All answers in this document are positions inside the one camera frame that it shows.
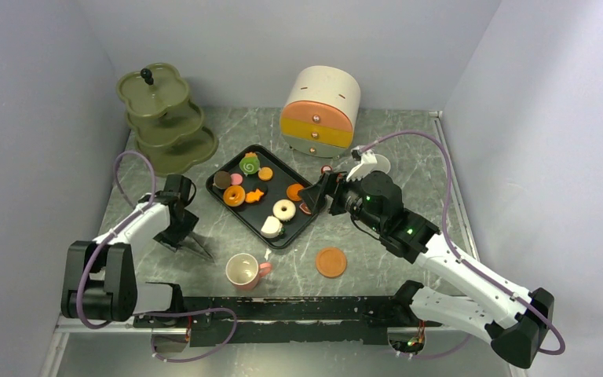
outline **round storage box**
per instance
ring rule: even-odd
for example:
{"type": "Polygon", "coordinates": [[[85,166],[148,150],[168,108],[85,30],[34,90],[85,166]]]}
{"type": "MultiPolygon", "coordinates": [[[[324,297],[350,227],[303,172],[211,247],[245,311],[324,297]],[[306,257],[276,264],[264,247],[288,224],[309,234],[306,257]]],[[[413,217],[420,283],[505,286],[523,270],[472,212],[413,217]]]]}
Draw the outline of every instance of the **round storage box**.
{"type": "Polygon", "coordinates": [[[311,156],[338,156],[353,142],[360,95],[350,74],[321,65],[306,68],[281,112],[283,139],[311,156]]]}

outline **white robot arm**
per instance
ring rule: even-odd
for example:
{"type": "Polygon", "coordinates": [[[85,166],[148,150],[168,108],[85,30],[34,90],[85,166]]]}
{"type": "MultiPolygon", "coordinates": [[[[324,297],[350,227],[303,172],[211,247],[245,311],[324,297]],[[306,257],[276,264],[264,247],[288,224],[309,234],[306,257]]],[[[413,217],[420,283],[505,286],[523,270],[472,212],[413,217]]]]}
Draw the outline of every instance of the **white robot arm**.
{"type": "Polygon", "coordinates": [[[530,292],[504,279],[454,244],[452,250],[436,225],[403,206],[400,187],[386,173],[347,177],[344,172],[325,172],[300,196],[313,213],[331,197],[330,214],[349,214],[355,225],[359,221],[376,232],[387,251],[436,273],[467,296],[443,295],[409,280],[395,298],[409,306],[412,321],[429,320],[465,331],[489,342],[504,360],[529,368],[549,331],[545,321],[550,323],[554,297],[543,288],[530,292]]]}

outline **orange donut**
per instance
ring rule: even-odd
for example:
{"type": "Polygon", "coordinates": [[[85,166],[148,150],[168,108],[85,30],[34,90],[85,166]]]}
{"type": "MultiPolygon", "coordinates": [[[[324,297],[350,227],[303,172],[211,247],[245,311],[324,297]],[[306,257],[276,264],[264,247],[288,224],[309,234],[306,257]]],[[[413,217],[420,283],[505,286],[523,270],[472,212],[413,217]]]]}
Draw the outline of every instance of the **orange donut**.
{"type": "Polygon", "coordinates": [[[223,192],[223,202],[230,207],[238,207],[246,199],[246,191],[241,186],[230,186],[223,192]]]}

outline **pink mug handle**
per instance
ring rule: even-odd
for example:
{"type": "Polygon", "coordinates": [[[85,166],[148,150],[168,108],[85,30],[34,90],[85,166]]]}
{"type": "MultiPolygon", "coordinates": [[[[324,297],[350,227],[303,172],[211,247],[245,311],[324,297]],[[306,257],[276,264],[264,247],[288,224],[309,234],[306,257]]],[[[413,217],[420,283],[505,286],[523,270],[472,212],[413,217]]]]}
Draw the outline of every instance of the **pink mug handle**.
{"type": "Polygon", "coordinates": [[[272,272],[272,264],[269,262],[261,263],[259,267],[260,272],[258,273],[258,275],[260,275],[260,277],[265,277],[265,275],[272,272]]]}

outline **orange drawer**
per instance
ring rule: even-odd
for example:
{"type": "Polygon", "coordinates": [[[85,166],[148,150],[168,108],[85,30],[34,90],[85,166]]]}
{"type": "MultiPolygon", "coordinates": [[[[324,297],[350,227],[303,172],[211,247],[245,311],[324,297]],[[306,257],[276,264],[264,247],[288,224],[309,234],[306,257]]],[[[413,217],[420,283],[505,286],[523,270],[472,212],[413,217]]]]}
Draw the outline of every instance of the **orange drawer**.
{"type": "Polygon", "coordinates": [[[353,125],[345,114],[337,108],[327,104],[321,104],[320,102],[293,102],[283,108],[281,112],[281,125],[283,125],[283,118],[298,120],[304,123],[312,123],[335,130],[343,130],[346,132],[353,131],[353,125]]]}
{"type": "Polygon", "coordinates": [[[342,148],[348,148],[353,142],[352,131],[336,130],[295,119],[281,118],[281,133],[342,148]]]}

